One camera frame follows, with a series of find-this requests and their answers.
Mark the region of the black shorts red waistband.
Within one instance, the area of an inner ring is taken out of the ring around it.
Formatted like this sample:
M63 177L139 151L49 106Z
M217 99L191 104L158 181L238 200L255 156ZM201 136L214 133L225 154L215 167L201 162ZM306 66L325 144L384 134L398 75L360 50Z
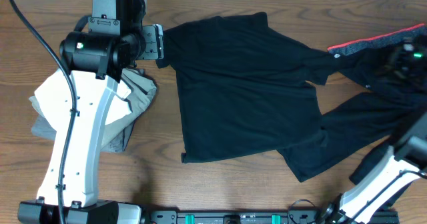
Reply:
M333 45L328 52L342 62L339 72L366 88L322 117L321 144L281 149L300 182L323 173L359 149L391 134L403 119L426 105L426 82L413 84L387 75L390 54L403 42L426 42L426 24Z

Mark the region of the black t-shirt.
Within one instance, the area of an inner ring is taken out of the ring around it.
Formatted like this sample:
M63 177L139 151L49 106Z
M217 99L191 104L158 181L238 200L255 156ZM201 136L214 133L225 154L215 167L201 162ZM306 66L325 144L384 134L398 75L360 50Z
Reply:
M268 25L264 12L187 22L163 35L160 68L176 72L185 163L220 161L319 141L316 86L331 54Z

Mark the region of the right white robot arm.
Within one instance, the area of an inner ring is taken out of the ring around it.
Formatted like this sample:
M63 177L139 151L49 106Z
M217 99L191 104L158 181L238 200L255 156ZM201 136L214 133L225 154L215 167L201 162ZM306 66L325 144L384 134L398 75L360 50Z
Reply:
M393 196L426 178L426 37L363 49L345 60L342 73L370 88L340 108L339 144L385 142L352 175L317 223L368 223Z

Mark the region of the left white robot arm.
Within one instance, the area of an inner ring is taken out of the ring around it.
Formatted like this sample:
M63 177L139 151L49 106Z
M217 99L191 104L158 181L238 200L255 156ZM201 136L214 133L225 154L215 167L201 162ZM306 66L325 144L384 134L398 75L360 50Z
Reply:
M147 223L136 204L98 198L98 165L107 114L123 68L163 58L161 25L121 35L73 31L61 44L70 97L41 103L57 134L49 170L34 201L19 204L21 223Z

